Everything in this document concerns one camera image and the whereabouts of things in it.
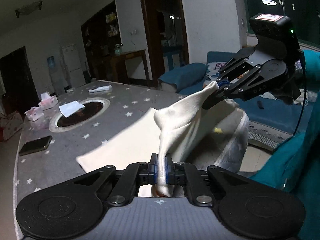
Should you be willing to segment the teal sleeved forearm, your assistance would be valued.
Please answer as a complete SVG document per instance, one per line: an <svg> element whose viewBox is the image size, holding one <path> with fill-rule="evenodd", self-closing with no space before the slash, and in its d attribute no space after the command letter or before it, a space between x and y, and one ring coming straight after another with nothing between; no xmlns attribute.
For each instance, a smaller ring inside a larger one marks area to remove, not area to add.
<svg viewBox="0 0 320 240"><path fill-rule="evenodd" d="M251 180L296 195L306 218L300 239L319 239L319 98L304 133L282 143Z"/></svg>

